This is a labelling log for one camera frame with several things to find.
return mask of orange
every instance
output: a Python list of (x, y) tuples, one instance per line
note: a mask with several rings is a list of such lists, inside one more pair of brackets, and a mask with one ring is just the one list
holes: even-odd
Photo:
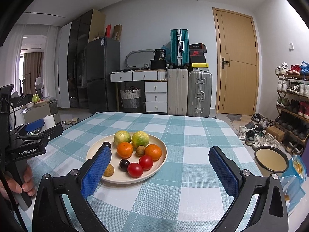
[(122, 142), (117, 147), (117, 153), (122, 158), (129, 158), (133, 154), (133, 146), (128, 142)]
[(145, 155), (149, 155), (153, 161), (160, 159), (162, 156), (162, 150), (155, 144), (150, 144), (146, 147), (144, 151)]

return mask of hand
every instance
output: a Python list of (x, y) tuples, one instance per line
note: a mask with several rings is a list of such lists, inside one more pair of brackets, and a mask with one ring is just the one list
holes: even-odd
[[(7, 175), (4, 175), (4, 177), (7, 180), (7, 184), (9, 185), (9, 188), (12, 192), (20, 194), (22, 192), (22, 188), (23, 188), (24, 192), (26, 192), (29, 196), (35, 195), (36, 191), (34, 189), (34, 182), (33, 182), (33, 178), (32, 178), (33, 174), (32, 174), (31, 167), (28, 164), (27, 164), (27, 168), (24, 172), (24, 181), (25, 182), (22, 185), (22, 188), (11, 177), (9, 177)], [(3, 186), (1, 181), (0, 181), (0, 192), (5, 199), (9, 200), (7, 192), (5, 191), (4, 186)]]

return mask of white wall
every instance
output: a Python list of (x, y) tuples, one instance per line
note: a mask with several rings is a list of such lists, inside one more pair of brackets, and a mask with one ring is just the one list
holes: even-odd
[[(245, 9), (197, 0), (125, 0), (101, 11), (106, 14), (106, 24), (123, 26), (120, 38), (121, 68), (125, 67), (124, 61), (129, 52), (160, 48), (170, 41), (171, 29), (188, 29), (190, 44), (203, 43), (207, 47), (206, 59), (213, 75), (211, 108), (215, 108), (217, 42), (213, 7), (253, 16), (251, 11)], [(260, 47), (258, 30), (256, 33)]]
[[(276, 66), (309, 61), (309, 29), (286, 0), (266, 0), (255, 11), (262, 46), (262, 89), (259, 113), (275, 119), (278, 98)], [(289, 43), (294, 50), (289, 51)]]

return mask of refrigerator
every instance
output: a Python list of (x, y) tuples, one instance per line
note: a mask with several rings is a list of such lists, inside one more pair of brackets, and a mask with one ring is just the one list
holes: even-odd
[(86, 45), (89, 112), (117, 111), (115, 84), (110, 73), (120, 69), (120, 42), (103, 37)]

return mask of blue checkered tablecloth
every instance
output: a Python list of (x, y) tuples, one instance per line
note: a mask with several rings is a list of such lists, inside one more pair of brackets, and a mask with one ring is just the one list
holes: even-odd
[[(87, 198), (110, 232), (211, 231), (230, 206), (228, 196), (208, 160), (219, 146), (241, 169), (261, 175), (246, 148), (227, 123), (212, 118), (106, 112), (94, 115), (49, 142), (46, 154), (28, 161), (38, 186), (41, 177), (66, 175), (80, 168), (96, 141), (118, 130), (145, 131), (160, 138), (168, 149), (163, 167), (151, 178), (131, 185), (100, 182)], [(257, 197), (238, 227), (247, 225)], [(67, 198), (75, 227), (82, 231)], [(22, 213), (31, 230), (33, 205)]]

